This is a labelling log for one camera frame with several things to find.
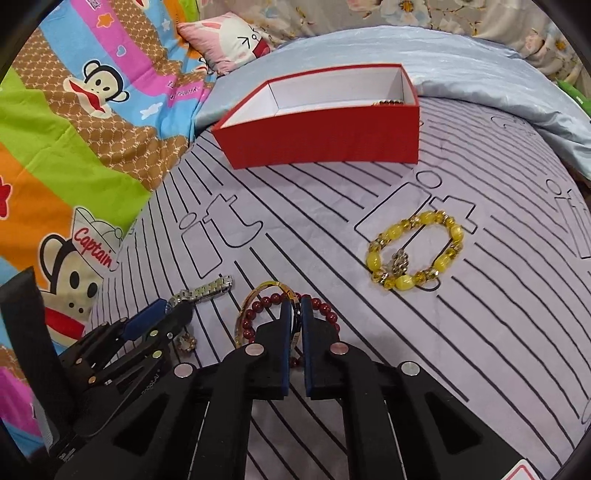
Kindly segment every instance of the pillow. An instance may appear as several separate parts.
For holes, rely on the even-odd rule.
[[[220,74],[230,73],[271,51],[263,34],[233,13],[199,22],[179,23],[177,29]]]

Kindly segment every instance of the yellow beaded bracelet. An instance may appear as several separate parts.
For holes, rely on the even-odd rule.
[[[432,223],[445,226],[452,238],[452,243],[444,253],[435,259],[430,268],[420,270],[414,275],[408,275],[408,254],[402,248],[392,255],[392,261],[390,263],[382,267],[382,257],[380,256],[382,248],[398,239],[403,233],[423,225],[431,225]],[[379,234],[376,240],[369,244],[365,263],[372,273],[373,282],[379,283],[387,290],[391,290],[392,288],[409,290],[415,285],[420,287],[429,280],[434,280],[440,273],[444,272],[451,265],[453,259],[462,251],[463,238],[464,231],[462,230],[462,226],[456,223],[454,218],[444,211],[423,212],[419,215],[401,220],[391,225],[385,232]]]

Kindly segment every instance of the striped bed sheet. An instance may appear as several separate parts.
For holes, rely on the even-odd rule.
[[[368,241],[428,208],[466,231],[452,268],[422,290],[372,284]],[[329,302],[341,339],[374,360],[416,361],[550,479],[590,424],[590,232],[589,211],[548,145],[489,107],[423,98],[416,166],[233,170],[205,131],[124,239],[91,322],[231,274],[232,292],[198,305],[190,325],[198,344],[188,361],[209,365],[232,350],[250,289],[277,278]],[[418,270],[447,233],[420,230],[395,248],[402,241]],[[285,401],[255,402],[249,480],[348,478],[338,403],[304,392],[294,371]]]

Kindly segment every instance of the orange stripe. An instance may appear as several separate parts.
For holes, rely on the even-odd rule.
[[[178,34],[177,23],[187,21],[185,19],[182,7],[178,4],[177,0],[163,0],[163,3],[166,7],[166,10],[168,11],[168,16],[173,21],[174,36],[177,39],[179,46],[187,49],[187,55],[190,59],[198,59],[202,55],[197,50],[195,50],[188,41]]]
[[[12,185],[8,217],[0,220],[0,256],[20,271],[32,265],[37,285],[47,289],[39,245],[50,233],[70,237],[73,209],[24,169],[2,143],[0,177]]]

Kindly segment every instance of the fabric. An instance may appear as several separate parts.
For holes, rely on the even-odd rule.
[[[271,51],[263,35],[233,13],[206,21],[179,23],[177,28],[220,74],[230,73]]]
[[[0,284],[34,267],[57,352],[80,338],[122,238],[194,140],[217,76],[175,28],[196,8],[64,0],[0,84]],[[38,435],[1,335],[0,368],[0,416]]]
[[[279,45],[348,28],[410,25],[501,43],[550,79],[574,84],[582,63],[532,0],[209,0],[201,19],[231,10]]]
[[[524,118],[591,179],[589,117],[568,95],[514,50],[423,28],[362,28],[294,41],[220,79],[196,125],[219,120],[268,79],[356,63],[401,63],[421,96],[466,100]]]
[[[91,326],[230,274],[230,294],[197,306],[196,355],[182,358],[214,364],[233,348],[251,286],[276,278],[331,304],[341,340],[374,360],[417,362],[550,479],[591,416],[591,216],[523,120],[433,98],[421,99],[421,120],[416,166],[233,170],[205,131],[124,239]],[[431,208],[463,225],[460,257],[424,291],[376,286],[368,241]],[[406,242],[415,271],[448,240],[429,228],[383,255]],[[255,327],[271,318],[261,313]],[[246,478],[347,479],[340,406],[305,400],[301,371],[291,385],[286,400],[254,404]]]

